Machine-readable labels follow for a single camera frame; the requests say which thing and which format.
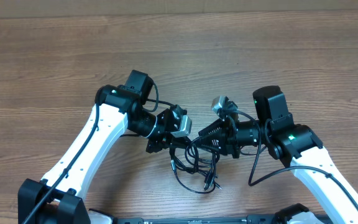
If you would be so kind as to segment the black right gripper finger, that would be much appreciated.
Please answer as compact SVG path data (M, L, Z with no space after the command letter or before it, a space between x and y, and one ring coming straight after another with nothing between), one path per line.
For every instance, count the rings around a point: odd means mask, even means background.
M217 119L216 121L214 121L207 127L203 128L201 131L199 131L198 136L203 137L208 134L214 133L214 132L218 131L219 129L221 129L223 127L223 125L224 125L224 121L221 119Z
M208 149L211 152L218 154L228 154L226 149L226 133L222 130L198 133L198 140L196 146Z

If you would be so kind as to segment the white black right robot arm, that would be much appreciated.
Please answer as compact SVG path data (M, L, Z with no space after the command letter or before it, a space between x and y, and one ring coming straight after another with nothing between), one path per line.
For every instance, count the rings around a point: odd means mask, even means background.
M257 180L254 186L279 173L290 171L313 194L333 223L358 223L358 193L343 177L322 140L314 131L295 124L284 93L279 86L265 86L254 91L257 118L239 121L242 112L226 96L213 100L211 109L218 119L202 129L198 147L237 159L244 146L268 149L283 168Z

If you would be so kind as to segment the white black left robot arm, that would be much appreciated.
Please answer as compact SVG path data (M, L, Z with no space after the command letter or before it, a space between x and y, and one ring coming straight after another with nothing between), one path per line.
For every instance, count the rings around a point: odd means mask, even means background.
M87 210L94 175L113 144L127 131L147 138L147 152L184 146L192 121L173 105L154 115L144 108L155 82L131 71L126 83L102 86L91 114L63 157L41 178L26 179L18 191L19 223L113 223L112 216Z

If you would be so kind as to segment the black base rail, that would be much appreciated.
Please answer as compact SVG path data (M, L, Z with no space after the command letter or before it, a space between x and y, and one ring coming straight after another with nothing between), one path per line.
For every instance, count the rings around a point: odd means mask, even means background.
M253 214L244 217L214 217L214 218L118 218L111 214L90 208L88 210L91 223L130 223L130 224L270 224L279 222L276 214ZM315 215L312 212L300 212L292 216L287 223L333 223L327 215Z

